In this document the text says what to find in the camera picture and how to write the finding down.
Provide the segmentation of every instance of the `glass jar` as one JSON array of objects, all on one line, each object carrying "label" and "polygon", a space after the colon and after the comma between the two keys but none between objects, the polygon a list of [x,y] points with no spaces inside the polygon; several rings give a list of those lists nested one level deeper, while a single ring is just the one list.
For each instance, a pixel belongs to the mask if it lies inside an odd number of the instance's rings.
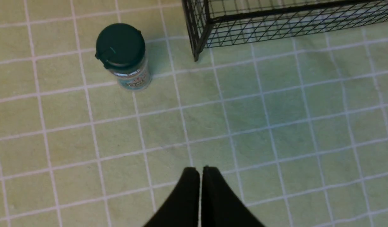
[{"label": "glass jar", "polygon": [[141,32],[128,24],[106,27],[96,41],[96,58],[128,90],[143,90],[152,81],[145,51]]}]

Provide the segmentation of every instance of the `wire basket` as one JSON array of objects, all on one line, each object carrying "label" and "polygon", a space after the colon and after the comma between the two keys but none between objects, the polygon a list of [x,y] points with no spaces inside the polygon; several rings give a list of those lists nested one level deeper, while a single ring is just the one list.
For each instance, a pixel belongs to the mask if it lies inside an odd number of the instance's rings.
[{"label": "wire basket", "polygon": [[182,0],[191,50],[303,36],[388,20],[388,0]]}]

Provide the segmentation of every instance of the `green tile floor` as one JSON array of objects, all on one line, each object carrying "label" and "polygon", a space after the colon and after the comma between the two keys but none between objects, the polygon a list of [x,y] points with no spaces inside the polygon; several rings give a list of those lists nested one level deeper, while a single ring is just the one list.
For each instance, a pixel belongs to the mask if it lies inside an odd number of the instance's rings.
[{"label": "green tile floor", "polygon": [[[144,91],[94,58],[142,31]],[[269,227],[388,227],[388,22],[207,49],[180,0],[0,0],[0,227],[138,227],[185,166]]]}]

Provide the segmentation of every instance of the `green lid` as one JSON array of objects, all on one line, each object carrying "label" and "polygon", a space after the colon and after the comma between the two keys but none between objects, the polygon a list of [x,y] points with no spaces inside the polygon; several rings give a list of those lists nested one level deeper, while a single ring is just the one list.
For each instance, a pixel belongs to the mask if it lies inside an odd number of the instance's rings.
[{"label": "green lid", "polygon": [[136,67],[145,57],[145,41],[136,28],[123,23],[107,26],[96,41],[96,58],[106,69]]}]

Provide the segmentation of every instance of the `jar label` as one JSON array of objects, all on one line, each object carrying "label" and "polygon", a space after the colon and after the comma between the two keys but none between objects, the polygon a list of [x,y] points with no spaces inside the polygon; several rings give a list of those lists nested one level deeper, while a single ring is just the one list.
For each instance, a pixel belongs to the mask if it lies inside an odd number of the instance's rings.
[{"label": "jar label", "polygon": [[126,89],[139,90],[145,88],[147,83],[150,82],[149,77],[149,71],[148,69],[145,69],[139,76],[135,77],[134,79],[119,79],[118,81],[120,85]]}]

